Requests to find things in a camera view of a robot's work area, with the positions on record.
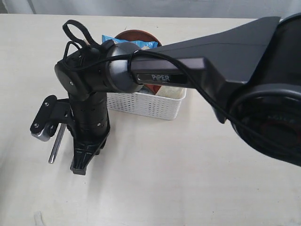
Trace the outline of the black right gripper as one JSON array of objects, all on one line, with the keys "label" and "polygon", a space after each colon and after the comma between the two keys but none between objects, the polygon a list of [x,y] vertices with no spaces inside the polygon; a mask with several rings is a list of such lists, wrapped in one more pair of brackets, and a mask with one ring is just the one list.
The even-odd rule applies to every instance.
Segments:
[{"label": "black right gripper", "polygon": [[95,155],[104,148],[110,132],[108,113],[74,113],[72,116],[75,128],[73,136],[73,159],[71,171],[77,175],[85,175],[87,166]]}]

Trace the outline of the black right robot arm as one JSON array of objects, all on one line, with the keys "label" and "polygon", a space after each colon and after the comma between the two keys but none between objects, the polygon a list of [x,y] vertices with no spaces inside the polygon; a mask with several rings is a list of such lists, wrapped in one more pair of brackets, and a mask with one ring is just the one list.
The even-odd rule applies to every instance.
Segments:
[{"label": "black right robot arm", "polygon": [[149,50],[96,43],[78,21],[63,25],[70,45],[55,73],[68,93],[71,169],[85,174],[110,132],[108,93],[144,85],[195,89],[220,123],[268,157],[301,164],[301,16],[263,17],[236,28]]}]

